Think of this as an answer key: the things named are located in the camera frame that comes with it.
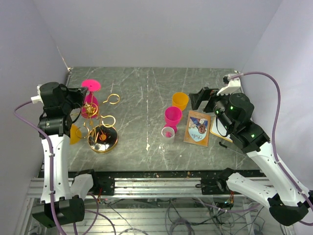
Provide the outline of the yellow wine glass front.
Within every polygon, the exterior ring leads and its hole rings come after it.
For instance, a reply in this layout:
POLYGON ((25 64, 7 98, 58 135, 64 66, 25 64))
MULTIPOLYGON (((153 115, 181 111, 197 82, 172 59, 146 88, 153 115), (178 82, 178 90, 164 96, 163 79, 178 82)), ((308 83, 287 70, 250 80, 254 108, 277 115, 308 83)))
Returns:
POLYGON ((183 92, 174 93, 172 96, 172 106, 178 107, 181 111, 184 111, 189 102, 189 96, 183 92))

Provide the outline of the yellow wine glass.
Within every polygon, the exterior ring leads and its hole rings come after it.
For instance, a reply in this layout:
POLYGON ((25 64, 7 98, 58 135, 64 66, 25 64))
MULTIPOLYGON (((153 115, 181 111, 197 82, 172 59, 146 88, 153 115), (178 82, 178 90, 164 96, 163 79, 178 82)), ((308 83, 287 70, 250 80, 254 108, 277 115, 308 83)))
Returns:
POLYGON ((70 145, 76 144, 82 138, 82 133, 79 127, 75 124, 72 124, 70 129, 70 145))
POLYGON ((184 111, 189 102, 189 96, 183 92, 174 93, 172 96, 172 106, 178 107, 181 111, 184 111))

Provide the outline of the pink wine glass back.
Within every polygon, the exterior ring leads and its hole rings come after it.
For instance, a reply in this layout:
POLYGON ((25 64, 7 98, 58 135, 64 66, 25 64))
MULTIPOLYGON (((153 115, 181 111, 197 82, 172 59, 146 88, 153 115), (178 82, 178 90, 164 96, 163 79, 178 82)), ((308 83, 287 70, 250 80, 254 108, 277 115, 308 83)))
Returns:
POLYGON ((96 108, 98 106, 98 100, 94 93, 101 89, 101 84, 94 79, 87 79, 82 82, 82 87, 87 87, 89 93, 85 97, 85 103, 92 105, 96 108))

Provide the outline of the pink wine glass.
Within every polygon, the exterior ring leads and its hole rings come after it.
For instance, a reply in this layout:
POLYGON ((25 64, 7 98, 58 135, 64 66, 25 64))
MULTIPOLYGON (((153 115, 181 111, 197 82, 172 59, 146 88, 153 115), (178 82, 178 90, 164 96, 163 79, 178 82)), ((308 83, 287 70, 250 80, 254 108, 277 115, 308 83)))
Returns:
POLYGON ((166 123, 164 127, 171 127, 176 133, 178 131, 177 125, 179 124, 181 119, 182 119, 181 109, 176 106, 171 106, 167 108, 164 112, 164 120, 166 123))
POLYGON ((94 79, 87 79, 82 82, 82 87, 87 87, 89 93, 85 97, 85 103, 92 105, 96 108, 98 106, 98 100, 94 93, 101 89, 101 84, 94 79))

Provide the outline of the pink wine glass front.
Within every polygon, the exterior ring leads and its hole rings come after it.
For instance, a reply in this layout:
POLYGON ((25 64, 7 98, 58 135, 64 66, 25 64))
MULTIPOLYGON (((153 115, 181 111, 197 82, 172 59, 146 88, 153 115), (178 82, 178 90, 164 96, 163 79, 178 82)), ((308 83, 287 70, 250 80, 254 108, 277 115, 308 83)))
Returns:
POLYGON ((182 119, 181 109, 176 106, 171 106, 167 108, 164 112, 164 120, 166 123, 164 127, 171 127, 176 133, 178 131, 177 125, 179 124, 181 119, 182 119))

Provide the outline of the clear wine glass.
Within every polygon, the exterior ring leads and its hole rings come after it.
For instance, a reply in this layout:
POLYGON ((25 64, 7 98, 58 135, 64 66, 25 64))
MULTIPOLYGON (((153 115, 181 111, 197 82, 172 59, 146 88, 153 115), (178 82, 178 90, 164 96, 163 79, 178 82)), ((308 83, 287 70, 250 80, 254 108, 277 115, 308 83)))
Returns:
POLYGON ((161 141, 163 143, 172 144, 175 140, 175 131, 172 127, 164 127, 161 130, 161 141))

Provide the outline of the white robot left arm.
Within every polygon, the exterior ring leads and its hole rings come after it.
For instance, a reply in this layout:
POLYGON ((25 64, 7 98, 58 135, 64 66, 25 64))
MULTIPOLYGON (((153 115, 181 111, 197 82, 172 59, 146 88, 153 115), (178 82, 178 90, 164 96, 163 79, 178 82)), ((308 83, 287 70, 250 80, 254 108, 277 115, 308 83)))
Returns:
POLYGON ((84 219, 87 194, 99 191, 94 171, 78 173, 72 183, 68 178, 67 154, 72 127, 71 112, 82 108, 87 87, 68 88, 58 82, 37 86, 32 103, 41 102, 39 133, 44 150, 44 185, 40 205, 32 216, 47 228, 80 222, 84 219))

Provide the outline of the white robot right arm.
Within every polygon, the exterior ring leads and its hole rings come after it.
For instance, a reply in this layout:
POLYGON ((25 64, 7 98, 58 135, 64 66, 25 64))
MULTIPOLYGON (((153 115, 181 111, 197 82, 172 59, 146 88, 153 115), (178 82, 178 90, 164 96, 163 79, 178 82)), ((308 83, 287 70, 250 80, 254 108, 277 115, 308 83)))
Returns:
POLYGON ((272 141, 265 131, 251 120, 254 105, 244 93, 219 95, 216 89, 202 88, 190 93, 192 110, 207 101, 205 113, 214 113, 227 135, 243 153, 252 159, 271 182, 266 187, 226 168, 215 182, 222 194, 230 190, 251 198, 267 208, 272 217, 284 226, 302 220, 309 212, 313 192, 303 186, 274 153, 272 141))

